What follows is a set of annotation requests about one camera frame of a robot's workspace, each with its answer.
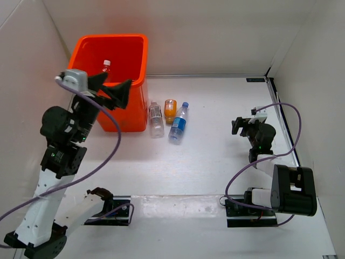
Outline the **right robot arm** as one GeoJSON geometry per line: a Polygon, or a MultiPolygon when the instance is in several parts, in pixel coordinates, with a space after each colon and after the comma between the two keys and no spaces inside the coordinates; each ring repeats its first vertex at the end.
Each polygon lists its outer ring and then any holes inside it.
{"type": "Polygon", "coordinates": [[[244,213],[250,216],[260,210],[314,216],[317,201],[313,171],[308,167],[291,166],[274,155],[272,142],[276,130],[265,121],[242,117],[232,121],[231,133],[236,135],[241,130],[240,136],[251,144],[249,162],[256,162],[254,167],[272,178],[269,189],[251,187],[245,192],[243,202],[232,202],[242,206],[244,213]]]}

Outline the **clear bottle white cap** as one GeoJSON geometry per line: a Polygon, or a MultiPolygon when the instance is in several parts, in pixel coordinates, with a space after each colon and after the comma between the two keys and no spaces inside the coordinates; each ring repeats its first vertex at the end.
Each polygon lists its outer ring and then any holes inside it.
{"type": "Polygon", "coordinates": [[[111,81],[111,61],[105,59],[103,61],[103,68],[102,68],[103,73],[107,73],[107,78],[105,80],[106,83],[109,83],[111,81]]]}

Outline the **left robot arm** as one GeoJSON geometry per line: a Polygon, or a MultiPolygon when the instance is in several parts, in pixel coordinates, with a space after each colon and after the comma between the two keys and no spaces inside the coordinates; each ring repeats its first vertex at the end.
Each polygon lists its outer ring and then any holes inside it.
{"type": "Polygon", "coordinates": [[[85,71],[68,69],[56,76],[56,83],[74,94],[70,109],[50,107],[42,117],[40,133],[47,148],[40,163],[37,187],[32,199],[24,202],[27,212],[20,225],[7,233],[3,249],[23,249],[27,258],[55,258],[67,238],[81,225],[115,216],[133,204],[114,204],[113,194],[104,188],[88,190],[81,204],[64,216],[57,211],[66,189],[78,183],[75,178],[87,149],[82,143],[88,137],[99,113],[128,105],[131,80],[113,87],[104,85],[106,72],[89,76],[85,71]]]}

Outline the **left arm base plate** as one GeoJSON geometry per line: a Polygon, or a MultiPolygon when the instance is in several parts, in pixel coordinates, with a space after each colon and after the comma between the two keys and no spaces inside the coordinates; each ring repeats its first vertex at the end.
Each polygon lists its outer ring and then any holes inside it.
{"type": "Polygon", "coordinates": [[[114,196],[106,202],[102,211],[90,217],[84,225],[86,226],[129,226],[133,217],[131,196],[114,196]]]}

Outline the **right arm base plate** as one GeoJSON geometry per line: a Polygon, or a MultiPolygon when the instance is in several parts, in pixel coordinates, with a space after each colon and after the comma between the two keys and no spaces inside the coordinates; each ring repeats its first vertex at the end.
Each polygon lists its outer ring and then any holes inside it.
{"type": "Polygon", "coordinates": [[[277,217],[270,210],[247,208],[225,198],[223,205],[228,228],[256,228],[277,225],[277,217]]]}

